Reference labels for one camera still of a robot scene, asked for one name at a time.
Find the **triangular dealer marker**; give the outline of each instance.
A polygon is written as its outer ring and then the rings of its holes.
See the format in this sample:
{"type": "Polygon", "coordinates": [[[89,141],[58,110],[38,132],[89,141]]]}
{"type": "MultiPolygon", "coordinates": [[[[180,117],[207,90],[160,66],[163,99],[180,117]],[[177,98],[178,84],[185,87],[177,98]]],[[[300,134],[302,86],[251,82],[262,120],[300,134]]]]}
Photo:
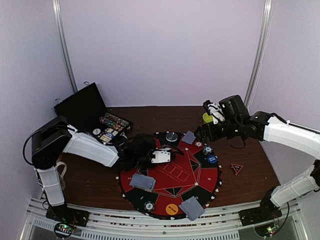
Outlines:
{"type": "Polygon", "coordinates": [[[241,169],[244,167],[242,165],[238,165],[238,164],[232,164],[230,163],[230,167],[233,169],[233,171],[235,172],[235,175],[238,176],[241,169]]]}

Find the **white wall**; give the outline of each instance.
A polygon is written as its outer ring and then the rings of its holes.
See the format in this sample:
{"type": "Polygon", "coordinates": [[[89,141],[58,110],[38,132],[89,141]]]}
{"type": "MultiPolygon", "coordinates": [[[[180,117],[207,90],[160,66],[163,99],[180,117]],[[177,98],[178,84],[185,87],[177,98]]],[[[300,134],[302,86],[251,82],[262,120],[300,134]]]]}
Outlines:
{"type": "Polygon", "coordinates": [[[41,190],[22,158],[27,136],[70,95],[51,1],[0,1],[0,238],[17,239],[41,190]]]}
{"type": "Polygon", "coordinates": [[[245,96],[264,0],[63,0],[74,77],[108,106],[245,96]]]}
{"type": "MultiPolygon", "coordinates": [[[[320,1],[274,1],[272,25],[251,114],[276,112],[293,123],[320,130],[320,1]]],[[[314,159],[289,147],[262,144],[280,183],[314,159]]],[[[320,194],[299,200],[310,239],[320,239],[320,194]]]]}

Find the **wooden table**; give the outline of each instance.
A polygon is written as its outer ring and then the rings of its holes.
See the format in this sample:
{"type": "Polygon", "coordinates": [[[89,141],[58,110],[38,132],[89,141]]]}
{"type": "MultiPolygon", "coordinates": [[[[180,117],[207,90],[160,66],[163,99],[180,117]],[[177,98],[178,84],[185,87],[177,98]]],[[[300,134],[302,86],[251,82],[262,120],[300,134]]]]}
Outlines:
{"type": "MultiPolygon", "coordinates": [[[[119,107],[109,111],[134,123],[130,136],[162,131],[194,131],[202,124],[204,113],[199,106],[119,107]]],[[[268,189],[279,185],[259,141],[248,139],[243,149],[231,148],[226,139],[209,145],[218,156],[223,180],[220,192],[210,207],[257,201],[268,189]],[[239,176],[235,176],[230,163],[244,166],[239,176]]],[[[65,154],[62,160],[67,164],[64,193],[68,203],[105,209],[134,209],[120,194],[116,171],[73,154],[65,154]]]]}

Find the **red poker mat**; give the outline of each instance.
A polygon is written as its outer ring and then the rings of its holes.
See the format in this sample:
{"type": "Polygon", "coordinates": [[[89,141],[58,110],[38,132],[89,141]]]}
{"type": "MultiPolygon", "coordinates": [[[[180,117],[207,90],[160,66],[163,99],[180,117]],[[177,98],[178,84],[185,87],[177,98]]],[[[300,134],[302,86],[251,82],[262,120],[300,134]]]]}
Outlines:
{"type": "Polygon", "coordinates": [[[175,159],[168,163],[158,164],[155,168],[134,168],[131,171],[121,171],[119,185],[122,196],[128,200],[136,210],[157,219],[183,219],[186,214],[178,207],[183,201],[194,196],[206,208],[208,202],[216,198],[216,193],[222,185],[221,171],[218,162],[210,163],[203,153],[206,146],[197,147],[196,139],[193,144],[181,141],[184,136],[177,133],[175,142],[167,142],[167,132],[158,134],[161,139],[156,140],[157,148],[166,144],[178,147],[184,155],[177,154],[175,159]],[[153,192],[147,192],[129,185],[134,174],[153,177],[156,180],[153,192]],[[153,203],[154,209],[148,211],[146,203],[153,203]]]}

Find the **metal pole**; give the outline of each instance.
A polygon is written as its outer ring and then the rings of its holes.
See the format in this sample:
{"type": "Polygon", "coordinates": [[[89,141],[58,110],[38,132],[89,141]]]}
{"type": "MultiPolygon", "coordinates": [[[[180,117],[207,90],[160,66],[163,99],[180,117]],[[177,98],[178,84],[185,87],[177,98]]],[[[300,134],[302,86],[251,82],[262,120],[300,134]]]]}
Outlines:
{"type": "Polygon", "coordinates": [[[67,48],[67,42],[66,42],[64,26],[63,26],[63,22],[62,22],[61,10],[60,10],[60,0],[52,0],[52,4],[53,4],[54,18],[55,18],[56,26],[58,28],[60,43],[61,43],[61,47],[62,47],[64,64],[65,64],[66,71],[67,71],[67,74],[69,77],[69,81],[70,81],[70,84],[72,87],[72,91],[75,94],[78,91],[78,88],[76,85],[74,73],[72,71],[69,52],[68,52],[68,48],[67,48]]]}
{"type": "Polygon", "coordinates": [[[254,95],[257,80],[259,77],[259,72],[261,68],[261,60],[266,49],[266,42],[268,39],[268,32],[271,24],[271,11],[272,11],[273,0],[264,1],[264,12],[261,23],[260,37],[258,42],[258,47],[256,50],[255,60],[253,64],[253,69],[250,77],[250,82],[245,94],[244,104],[248,108],[254,95]]]}

